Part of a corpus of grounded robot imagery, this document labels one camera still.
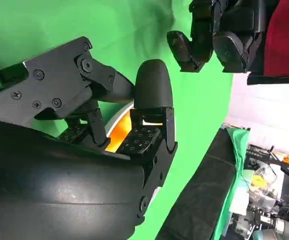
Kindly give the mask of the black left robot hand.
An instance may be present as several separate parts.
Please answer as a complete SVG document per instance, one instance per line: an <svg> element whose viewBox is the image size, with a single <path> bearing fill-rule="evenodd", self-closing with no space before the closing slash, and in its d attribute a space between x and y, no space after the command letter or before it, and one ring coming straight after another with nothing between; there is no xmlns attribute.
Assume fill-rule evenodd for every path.
<svg viewBox="0 0 289 240"><path fill-rule="evenodd" d="M171 30L167 42L181 72L198 73L215 54L225 73L262 72L267 30L263 0L193 0L190 37Z"/></svg>

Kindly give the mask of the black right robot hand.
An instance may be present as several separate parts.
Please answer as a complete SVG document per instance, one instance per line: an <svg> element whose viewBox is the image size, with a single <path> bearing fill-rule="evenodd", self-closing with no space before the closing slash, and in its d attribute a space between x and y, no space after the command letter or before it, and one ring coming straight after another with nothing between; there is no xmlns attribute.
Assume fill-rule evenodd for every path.
<svg viewBox="0 0 289 240"><path fill-rule="evenodd" d="M82 36L0 70L0 240L126 240L178 143L170 76L135 82Z"/></svg>

